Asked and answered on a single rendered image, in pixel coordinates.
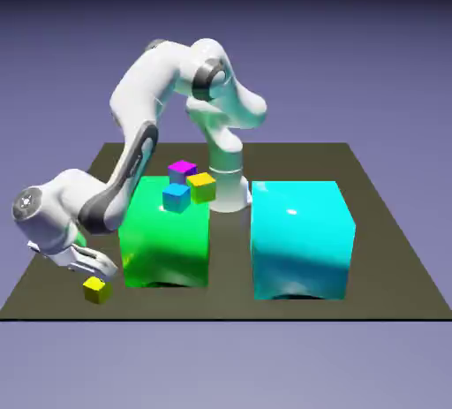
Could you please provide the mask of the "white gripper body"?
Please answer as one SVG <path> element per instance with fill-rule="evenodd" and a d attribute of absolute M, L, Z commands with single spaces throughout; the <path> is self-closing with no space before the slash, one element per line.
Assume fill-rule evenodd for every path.
<path fill-rule="evenodd" d="M 59 267 L 95 276 L 101 280 L 111 280 L 117 273 L 117 265 L 104 253 L 85 246 L 72 244 L 49 258 Z"/>

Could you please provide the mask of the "large cyan box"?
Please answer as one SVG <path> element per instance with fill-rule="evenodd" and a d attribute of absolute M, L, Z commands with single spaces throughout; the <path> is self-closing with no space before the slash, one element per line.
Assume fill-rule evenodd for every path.
<path fill-rule="evenodd" d="M 335 181 L 253 181 L 254 298 L 344 299 L 355 234 Z"/>

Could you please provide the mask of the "small orange cube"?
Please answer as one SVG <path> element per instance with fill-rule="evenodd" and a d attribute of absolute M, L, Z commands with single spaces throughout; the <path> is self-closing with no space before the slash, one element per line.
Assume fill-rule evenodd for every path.
<path fill-rule="evenodd" d="M 210 202 L 216 197 L 216 180 L 207 172 L 188 176 L 186 184 L 191 188 L 191 199 L 195 204 Z"/>

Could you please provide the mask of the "small magenta cube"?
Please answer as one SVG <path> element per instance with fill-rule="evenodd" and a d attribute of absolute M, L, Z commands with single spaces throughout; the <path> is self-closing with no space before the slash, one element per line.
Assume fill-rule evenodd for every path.
<path fill-rule="evenodd" d="M 174 162 L 168 166 L 169 182 L 185 185 L 186 179 L 197 173 L 197 164 L 185 160 Z"/>

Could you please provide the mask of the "small yellow cube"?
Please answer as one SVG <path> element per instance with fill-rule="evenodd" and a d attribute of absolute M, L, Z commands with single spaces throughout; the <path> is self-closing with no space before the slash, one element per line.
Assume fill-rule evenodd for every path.
<path fill-rule="evenodd" d="M 105 303 L 111 294 L 111 283 L 96 276 L 89 277 L 82 285 L 84 298 L 96 305 Z"/>

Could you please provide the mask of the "large green box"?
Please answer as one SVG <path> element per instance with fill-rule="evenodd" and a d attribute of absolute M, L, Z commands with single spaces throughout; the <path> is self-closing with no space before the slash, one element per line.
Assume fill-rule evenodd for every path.
<path fill-rule="evenodd" d="M 209 206 L 166 210 L 163 193 L 169 184 L 164 176 L 142 178 L 118 230 L 128 287 L 208 286 Z"/>

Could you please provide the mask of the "small blue cube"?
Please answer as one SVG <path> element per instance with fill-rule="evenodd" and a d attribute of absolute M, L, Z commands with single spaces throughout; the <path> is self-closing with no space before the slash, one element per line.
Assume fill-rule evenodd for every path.
<path fill-rule="evenodd" d="M 191 188 L 171 183 L 162 191 L 162 205 L 166 211 L 182 213 L 191 204 Z"/>

